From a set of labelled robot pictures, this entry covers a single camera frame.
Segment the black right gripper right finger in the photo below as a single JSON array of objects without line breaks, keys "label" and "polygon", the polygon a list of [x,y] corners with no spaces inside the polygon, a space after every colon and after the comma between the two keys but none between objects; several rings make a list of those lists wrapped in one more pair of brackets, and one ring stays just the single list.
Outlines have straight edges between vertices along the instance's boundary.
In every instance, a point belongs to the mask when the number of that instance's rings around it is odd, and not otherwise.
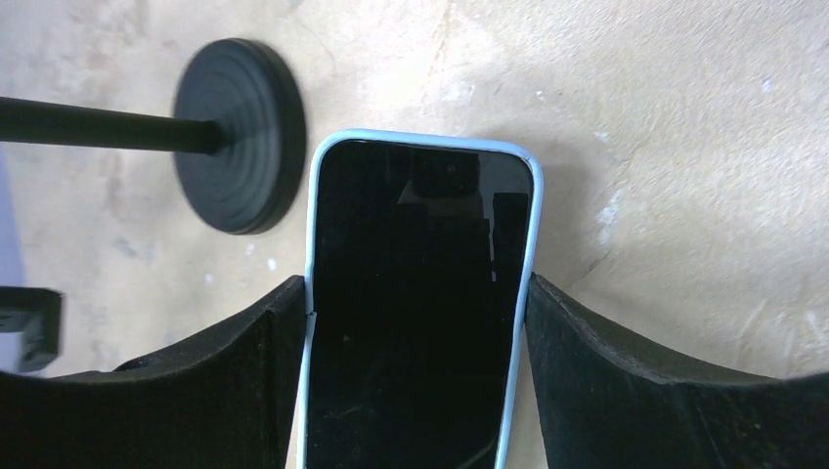
[{"label": "black right gripper right finger", "polygon": [[777,379],[658,344],[539,275],[525,330],[552,468],[824,468],[828,376]]}]

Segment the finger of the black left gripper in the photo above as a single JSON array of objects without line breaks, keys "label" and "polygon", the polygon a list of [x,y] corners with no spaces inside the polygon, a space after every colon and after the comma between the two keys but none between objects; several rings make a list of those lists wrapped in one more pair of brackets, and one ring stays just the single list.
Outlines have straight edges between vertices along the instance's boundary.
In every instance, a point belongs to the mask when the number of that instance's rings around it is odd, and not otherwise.
[{"label": "finger of the black left gripper", "polygon": [[63,295],[48,288],[1,287],[1,370],[39,372],[61,352]]}]

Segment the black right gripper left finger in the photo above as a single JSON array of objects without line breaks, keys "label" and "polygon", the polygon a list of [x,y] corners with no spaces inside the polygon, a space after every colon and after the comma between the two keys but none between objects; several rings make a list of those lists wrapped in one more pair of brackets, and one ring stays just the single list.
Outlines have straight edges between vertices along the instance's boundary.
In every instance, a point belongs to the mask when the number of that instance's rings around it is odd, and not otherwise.
[{"label": "black right gripper left finger", "polygon": [[111,371],[1,376],[5,468],[282,468],[302,350],[292,276],[243,311]]}]

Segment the blue case phone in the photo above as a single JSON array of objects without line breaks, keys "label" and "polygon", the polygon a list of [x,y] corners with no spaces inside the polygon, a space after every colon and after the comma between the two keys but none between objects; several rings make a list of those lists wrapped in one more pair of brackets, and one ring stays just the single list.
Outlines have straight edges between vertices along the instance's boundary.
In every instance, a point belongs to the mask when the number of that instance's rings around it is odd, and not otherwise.
[{"label": "blue case phone", "polygon": [[518,145],[370,129],[312,160],[300,468],[502,468],[544,176]]}]

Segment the black round base phone stand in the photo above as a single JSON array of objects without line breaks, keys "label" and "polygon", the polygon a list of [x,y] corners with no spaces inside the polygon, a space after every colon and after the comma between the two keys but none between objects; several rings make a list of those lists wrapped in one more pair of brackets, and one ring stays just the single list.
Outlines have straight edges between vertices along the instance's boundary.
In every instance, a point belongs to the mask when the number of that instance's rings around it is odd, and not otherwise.
[{"label": "black round base phone stand", "polygon": [[9,143],[169,151],[198,217],[262,234],[289,211],[307,156],[306,116],[287,63],[251,39],[210,42],[190,60],[170,117],[4,97]]}]

